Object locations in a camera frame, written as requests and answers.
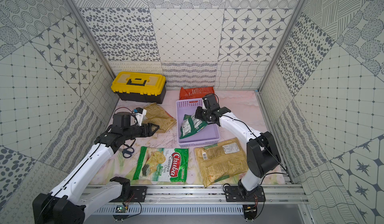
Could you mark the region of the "dark green chips bag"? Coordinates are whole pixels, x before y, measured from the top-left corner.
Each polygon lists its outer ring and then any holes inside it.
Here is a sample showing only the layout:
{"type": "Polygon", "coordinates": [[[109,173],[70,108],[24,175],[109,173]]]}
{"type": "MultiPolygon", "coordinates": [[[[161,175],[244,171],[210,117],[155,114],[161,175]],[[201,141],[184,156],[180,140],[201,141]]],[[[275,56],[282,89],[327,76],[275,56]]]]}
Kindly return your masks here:
{"type": "Polygon", "coordinates": [[[200,131],[202,131],[204,128],[197,128],[196,123],[197,123],[198,118],[195,117],[195,115],[184,115],[183,121],[181,123],[180,127],[180,139],[185,139],[188,137],[191,137],[200,131]]]}

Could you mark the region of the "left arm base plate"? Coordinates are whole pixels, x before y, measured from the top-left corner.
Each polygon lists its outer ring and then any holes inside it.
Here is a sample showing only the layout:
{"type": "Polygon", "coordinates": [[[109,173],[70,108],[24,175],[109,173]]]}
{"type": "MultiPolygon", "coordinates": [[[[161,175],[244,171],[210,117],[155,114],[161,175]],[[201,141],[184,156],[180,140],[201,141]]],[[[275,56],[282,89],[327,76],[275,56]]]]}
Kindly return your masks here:
{"type": "Polygon", "coordinates": [[[125,186],[122,189],[121,194],[112,202],[128,203],[128,202],[140,202],[143,203],[147,194],[147,186],[125,186]]]}

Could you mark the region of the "tan chips bag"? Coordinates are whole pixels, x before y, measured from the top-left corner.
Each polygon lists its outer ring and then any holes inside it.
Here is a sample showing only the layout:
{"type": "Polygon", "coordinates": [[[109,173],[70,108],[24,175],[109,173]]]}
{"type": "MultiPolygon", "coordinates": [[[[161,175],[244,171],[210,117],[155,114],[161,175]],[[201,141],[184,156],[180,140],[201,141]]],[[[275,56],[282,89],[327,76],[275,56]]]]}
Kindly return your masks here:
{"type": "Polygon", "coordinates": [[[144,107],[147,111],[143,123],[153,123],[159,125],[157,133],[166,133],[177,123],[176,119],[172,117],[163,107],[157,103],[152,103],[144,107]]]}
{"type": "Polygon", "coordinates": [[[238,138],[194,149],[203,185],[247,172],[246,154],[238,138]]]}

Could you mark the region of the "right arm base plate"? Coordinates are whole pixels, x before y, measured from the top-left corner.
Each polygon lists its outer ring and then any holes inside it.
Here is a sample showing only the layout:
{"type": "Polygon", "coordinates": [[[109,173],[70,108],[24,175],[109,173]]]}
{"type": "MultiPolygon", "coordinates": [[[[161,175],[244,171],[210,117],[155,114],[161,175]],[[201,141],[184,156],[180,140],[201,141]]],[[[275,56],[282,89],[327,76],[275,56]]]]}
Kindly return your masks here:
{"type": "Polygon", "coordinates": [[[227,202],[265,202],[266,197],[262,186],[257,186],[252,191],[247,191],[243,186],[223,185],[227,202]]]}

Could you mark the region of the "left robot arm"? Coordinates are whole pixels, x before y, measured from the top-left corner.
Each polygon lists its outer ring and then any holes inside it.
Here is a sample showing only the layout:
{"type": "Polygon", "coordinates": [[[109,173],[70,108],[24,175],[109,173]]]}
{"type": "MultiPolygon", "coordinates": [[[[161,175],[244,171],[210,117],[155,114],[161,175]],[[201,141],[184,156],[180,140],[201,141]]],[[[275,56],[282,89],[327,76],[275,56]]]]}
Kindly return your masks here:
{"type": "Polygon", "coordinates": [[[153,136],[159,126],[142,123],[147,111],[113,115],[113,123],[98,136],[94,145],[74,170],[47,194],[39,194],[32,203],[36,224],[82,224],[90,215],[111,201],[126,202],[134,198],[130,180],[114,177],[86,198],[81,195],[99,169],[127,140],[153,136]]]}

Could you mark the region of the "green Chuba cassava chips bag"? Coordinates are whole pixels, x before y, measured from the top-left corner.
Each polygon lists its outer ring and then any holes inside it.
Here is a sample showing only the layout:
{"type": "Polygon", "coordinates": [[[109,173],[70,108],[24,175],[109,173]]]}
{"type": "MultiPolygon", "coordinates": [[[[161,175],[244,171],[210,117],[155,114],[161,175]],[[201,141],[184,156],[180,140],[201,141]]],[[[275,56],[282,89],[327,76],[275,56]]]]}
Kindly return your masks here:
{"type": "Polygon", "coordinates": [[[189,149],[141,147],[134,180],[185,182],[189,149]]]}

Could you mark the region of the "red chips bag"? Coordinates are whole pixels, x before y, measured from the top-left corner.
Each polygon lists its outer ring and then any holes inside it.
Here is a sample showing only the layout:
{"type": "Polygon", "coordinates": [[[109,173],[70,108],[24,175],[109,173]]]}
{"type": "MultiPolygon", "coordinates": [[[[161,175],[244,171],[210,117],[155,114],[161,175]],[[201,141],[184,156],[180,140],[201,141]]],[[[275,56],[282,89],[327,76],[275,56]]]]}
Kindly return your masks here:
{"type": "Polygon", "coordinates": [[[203,98],[204,96],[215,93],[213,87],[199,87],[199,88],[181,88],[179,99],[180,100],[186,100],[186,99],[196,99],[196,98],[203,98]]]}

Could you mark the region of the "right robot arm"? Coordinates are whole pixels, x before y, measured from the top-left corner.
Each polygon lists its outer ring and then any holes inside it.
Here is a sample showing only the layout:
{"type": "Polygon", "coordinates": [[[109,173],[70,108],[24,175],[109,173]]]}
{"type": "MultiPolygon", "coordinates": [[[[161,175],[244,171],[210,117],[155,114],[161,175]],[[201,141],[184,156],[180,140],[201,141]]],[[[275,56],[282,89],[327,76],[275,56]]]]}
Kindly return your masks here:
{"type": "Polygon", "coordinates": [[[208,94],[202,100],[203,106],[197,108],[195,117],[230,131],[247,147],[249,169],[238,182],[238,192],[243,199],[249,197],[259,188],[261,178],[281,164],[275,138],[270,132],[261,133],[249,127],[230,109],[221,107],[215,94],[208,94]]]}

